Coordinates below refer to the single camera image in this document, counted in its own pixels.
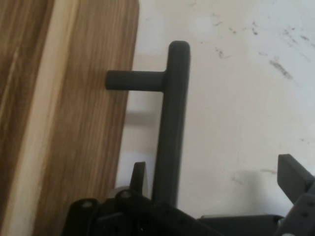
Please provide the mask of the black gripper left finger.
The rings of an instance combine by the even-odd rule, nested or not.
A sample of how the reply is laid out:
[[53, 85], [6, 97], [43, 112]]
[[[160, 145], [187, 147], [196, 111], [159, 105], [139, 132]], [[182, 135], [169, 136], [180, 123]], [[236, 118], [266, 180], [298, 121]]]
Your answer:
[[74, 202], [68, 211], [63, 236], [210, 236], [212, 230], [196, 219], [143, 195], [146, 164], [136, 162], [126, 189], [100, 203]]

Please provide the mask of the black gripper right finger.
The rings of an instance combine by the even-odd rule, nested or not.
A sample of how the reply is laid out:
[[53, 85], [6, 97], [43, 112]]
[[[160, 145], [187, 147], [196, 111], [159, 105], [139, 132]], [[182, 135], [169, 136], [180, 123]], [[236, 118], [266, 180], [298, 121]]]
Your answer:
[[278, 186], [293, 203], [281, 220], [276, 236], [313, 236], [315, 234], [315, 177], [292, 155], [278, 156]]

